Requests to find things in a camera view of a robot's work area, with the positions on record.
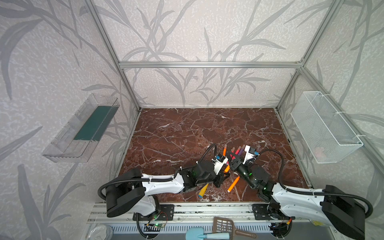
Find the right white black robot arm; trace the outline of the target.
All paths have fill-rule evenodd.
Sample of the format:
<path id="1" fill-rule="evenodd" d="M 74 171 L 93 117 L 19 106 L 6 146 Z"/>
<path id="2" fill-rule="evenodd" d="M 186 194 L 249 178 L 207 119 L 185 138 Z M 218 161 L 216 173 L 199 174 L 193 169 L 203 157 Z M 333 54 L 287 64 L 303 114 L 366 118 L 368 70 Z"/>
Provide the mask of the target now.
<path id="1" fill-rule="evenodd" d="M 267 212 L 277 217 L 303 218 L 334 227 L 341 234 L 354 239 L 365 239 L 365 220 L 373 213 L 373 205 L 365 198 L 346 194 L 339 188 L 327 185 L 324 189 L 302 189 L 285 186 L 282 173 L 285 160 L 281 160 L 278 182 L 253 161 L 261 154 L 252 149 L 249 159 L 236 153 L 226 154 L 230 170 L 237 173 L 258 198 L 268 204 Z"/>

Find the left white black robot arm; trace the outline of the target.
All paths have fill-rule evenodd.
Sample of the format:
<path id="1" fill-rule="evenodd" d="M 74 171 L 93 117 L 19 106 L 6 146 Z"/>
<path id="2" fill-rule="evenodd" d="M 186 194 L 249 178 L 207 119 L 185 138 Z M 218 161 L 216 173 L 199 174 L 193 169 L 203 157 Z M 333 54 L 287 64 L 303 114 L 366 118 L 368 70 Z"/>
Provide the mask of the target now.
<path id="1" fill-rule="evenodd" d="M 180 168 L 172 175 L 153 176 L 134 168 L 103 184 L 98 196 L 106 202 L 107 217 L 114 218 L 127 212 L 150 216 L 160 211 L 158 194 L 183 194 L 207 184 L 220 188 L 230 173 L 222 170 L 224 163 L 201 160 L 196 165 Z"/>

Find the orange marker pen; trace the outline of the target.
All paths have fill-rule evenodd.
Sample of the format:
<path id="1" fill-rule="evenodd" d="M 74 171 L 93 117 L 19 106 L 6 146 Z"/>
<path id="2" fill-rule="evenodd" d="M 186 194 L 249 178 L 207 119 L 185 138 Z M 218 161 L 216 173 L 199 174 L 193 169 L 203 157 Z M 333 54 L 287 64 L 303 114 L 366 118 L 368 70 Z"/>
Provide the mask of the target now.
<path id="1" fill-rule="evenodd" d="M 223 149 L 223 156 L 226 157 L 226 152 L 227 152 L 227 144 L 224 145 Z"/>

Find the orange capped marker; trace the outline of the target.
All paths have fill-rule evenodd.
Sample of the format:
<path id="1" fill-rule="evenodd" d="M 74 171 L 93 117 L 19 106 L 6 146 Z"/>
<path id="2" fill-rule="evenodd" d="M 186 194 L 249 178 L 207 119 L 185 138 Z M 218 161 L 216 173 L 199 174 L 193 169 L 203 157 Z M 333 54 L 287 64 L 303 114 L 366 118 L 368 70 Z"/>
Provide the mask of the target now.
<path id="1" fill-rule="evenodd" d="M 224 173 L 228 173 L 229 172 L 229 170 L 230 170 L 230 166 L 229 165 L 227 165 L 227 167 L 225 168 L 225 170 L 224 170 Z"/>
<path id="2" fill-rule="evenodd" d="M 240 176 L 238 176 L 234 182 L 230 185 L 230 187 L 228 188 L 227 192 L 230 193 L 236 186 L 236 184 L 239 182 L 240 180 Z"/>

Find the red marker pen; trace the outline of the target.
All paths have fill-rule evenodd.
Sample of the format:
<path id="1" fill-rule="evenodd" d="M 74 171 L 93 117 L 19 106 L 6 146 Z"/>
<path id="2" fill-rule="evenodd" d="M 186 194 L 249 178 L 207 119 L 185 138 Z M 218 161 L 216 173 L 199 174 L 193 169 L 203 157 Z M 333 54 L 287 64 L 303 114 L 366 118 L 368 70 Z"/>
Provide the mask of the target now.
<path id="1" fill-rule="evenodd" d="M 242 149 L 242 146 L 239 146 L 238 149 L 237 149 L 236 152 L 235 152 L 236 155 L 239 155 L 239 152 L 240 152 L 241 149 Z"/>

